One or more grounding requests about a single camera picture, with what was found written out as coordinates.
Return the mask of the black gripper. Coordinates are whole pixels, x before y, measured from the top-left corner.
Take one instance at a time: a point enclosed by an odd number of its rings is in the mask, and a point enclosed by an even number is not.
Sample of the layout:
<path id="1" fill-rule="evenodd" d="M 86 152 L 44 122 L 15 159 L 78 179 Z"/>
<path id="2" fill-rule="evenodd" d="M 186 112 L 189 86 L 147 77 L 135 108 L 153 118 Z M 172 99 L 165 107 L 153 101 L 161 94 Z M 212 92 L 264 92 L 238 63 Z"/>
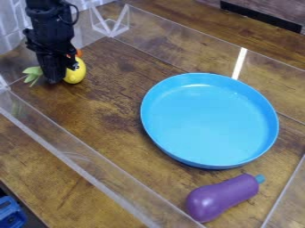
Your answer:
<path id="1" fill-rule="evenodd" d="M 70 6 L 28 6 L 26 12 L 32 22 L 32 28 L 24 29 L 27 48 L 36 53 L 47 81 L 55 84 L 65 78 L 66 70 L 77 70 L 79 65 L 71 44 L 79 18 L 73 18 Z"/>

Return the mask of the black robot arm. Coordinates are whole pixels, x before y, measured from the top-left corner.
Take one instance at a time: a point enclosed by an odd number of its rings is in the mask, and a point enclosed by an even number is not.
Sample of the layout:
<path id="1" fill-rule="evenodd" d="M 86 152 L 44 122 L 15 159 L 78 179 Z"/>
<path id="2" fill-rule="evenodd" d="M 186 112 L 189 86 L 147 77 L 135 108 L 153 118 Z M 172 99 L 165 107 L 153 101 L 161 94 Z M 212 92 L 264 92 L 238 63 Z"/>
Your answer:
<path id="1" fill-rule="evenodd" d="M 26 0 L 26 13 L 32 28 L 26 28 L 27 48 L 35 52 L 44 77 L 56 84 L 66 77 L 66 70 L 77 70 L 77 48 L 71 43 L 74 25 L 79 18 L 73 18 L 75 4 L 66 0 Z"/>

